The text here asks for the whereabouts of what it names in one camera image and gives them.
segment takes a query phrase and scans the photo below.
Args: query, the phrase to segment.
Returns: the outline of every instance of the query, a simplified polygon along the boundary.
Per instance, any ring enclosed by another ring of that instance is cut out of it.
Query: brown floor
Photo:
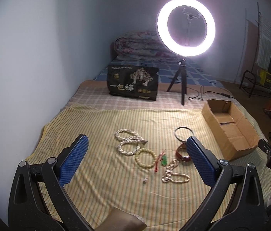
[[[245,91],[239,89],[239,85],[230,82],[221,83],[233,94],[233,97],[235,97],[236,100],[239,101],[241,105],[244,106],[245,109],[254,117],[254,119],[258,122],[258,125],[261,128],[263,134],[271,144],[271,141],[268,138],[268,133],[271,131],[271,120],[263,112],[263,108],[267,105],[270,99],[256,95],[253,95],[251,98],[249,98]]]

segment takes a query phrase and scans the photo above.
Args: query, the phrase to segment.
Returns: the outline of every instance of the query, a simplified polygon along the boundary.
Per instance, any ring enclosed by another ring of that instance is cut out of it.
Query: metal screw
[[[253,163],[248,163],[248,167],[255,168],[255,165]]]
[[[227,165],[228,164],[228,161],[226,161],[226,160],[219,160],[219,163],[221,164],[221,165]]]
[[[21,162],[19,163],[19,166],[20,166],[20,167],[23,167],[24,165],[26,165],[26,162],[25,162],[25,161],[21,161]]]
[[[48,162],[49,164],[53,164],[53,163],[56,162],[56,159],[53,158],[53,157],[51,157],[51,158],[49,158],[49,159],[47,160],[47,162]]]

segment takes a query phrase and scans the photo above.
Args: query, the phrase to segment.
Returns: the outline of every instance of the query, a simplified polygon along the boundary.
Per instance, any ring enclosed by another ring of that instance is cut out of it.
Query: blue bedsheet
[[[158,67],[159,72],[159,82],[170,83],[178,69],[177,61],[119,61],[113,60],[111,64],[131,64],[136,66],[148,66],[148,67]],[[223,85],[217,81],[211,75],[205,73],[196,63],[192,60],[187,60],[187,84],[192,85],[203,85],[203,86],[214,86],[223,88]],[[107,80],[107,67],[102,70],[99,75],[97,75],[95,81],[106,81]],[[175,83],[181,83],[180,77],[176,80]]]

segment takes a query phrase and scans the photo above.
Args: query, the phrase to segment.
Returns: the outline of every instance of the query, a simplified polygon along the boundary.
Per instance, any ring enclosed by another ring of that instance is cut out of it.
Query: mattress
[[[188,126],[202,144],[222,158],[222,153],[205,122],[201,108],[204,101],[186,100],[180,104],[180,93],[167,93],[168,84],[159,84],[155,102],[111,96],[106,82],[89,81],[79,87],[66,107],[44,127],[42,138],[35,152],[26,160],[29,164],[42,163],[48,157],[57,156],[69,146],[79,133],[87,134],[90,147],[71,183],[64,186],[77,209],[93,228],[98,227],[107,217],[111,208],[117,207],[145,219],[146,230],[179,230],[199,207],[210,190],[201,180],[192,163],[179,165],[175,172],[188,174],[188,183],[163,183],[164,168],[158,173],[153,169],[139,168],[133,157],[117,152],[119,141],[114,133],[120,128],[129,128],[148,140],[146,148],[156,154],[166,150],[168,160],[175,158],[175,150],[180,145],[173,135],[178,126]],[[176,91],[179,84],[173,86]],[[224,89],[213,88],[214,92]],[[192,90],[189,96],[196,95]],[[215,93],[206,93],[203,99],[224,99]],[[264,138],[257,122],[238,101],[231,98],[245,117],[254,126],[260,138]],[[151,163],[151,157],[142,156],[141,162]],[[264,199],[270,193],[271,170],[266,164],[267,157],[259,148],[253,153],[237,159],[231,164],[244,166],[248,162],[256,165],[263,188]],[[59,219],[45,185],[41,191],[48,209]],[[230,200],[233,185],[215,219],[222,216]]]
[[[171,83],[176,71],[178,70],[177,61],[120,61],[113,60],[110,64],[131,64],[136,66],[148,66],[159,68],[159,82]],[[188,59],[186,60],[186,72],[187,72],[187,84],[188,85],[203,85],[223,88],[222,83],[217,81],[213,76],[207,74],[202,68],[200,68],[195,62]],[[107,80],[107,67],[105,67],[95,78],[95,81]],[[180,76],[176,80],[176,83],[181,83]]]

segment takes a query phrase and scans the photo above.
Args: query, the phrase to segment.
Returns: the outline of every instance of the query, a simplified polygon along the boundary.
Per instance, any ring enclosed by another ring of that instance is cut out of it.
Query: tripod leg
[[[181,67],[181,105],[185,105],[185,94],[187,94],[187,74],[186,67]]]
[[[181,68],[179,67],[178,70],[177,70],[177,72],[176,72],[176,74],[174,75],[174,77],[173,77],[173,79],[172,79],[172,81],[171,81],[171,84],[170,84],[169,88],[167,89],[167,92],[170,92],[170,90],[171,90],[173,84],[175,83],[177,77],[178,77],[179,74],[180,74],[180,71],[181,71],[180,69],[181,69]]]

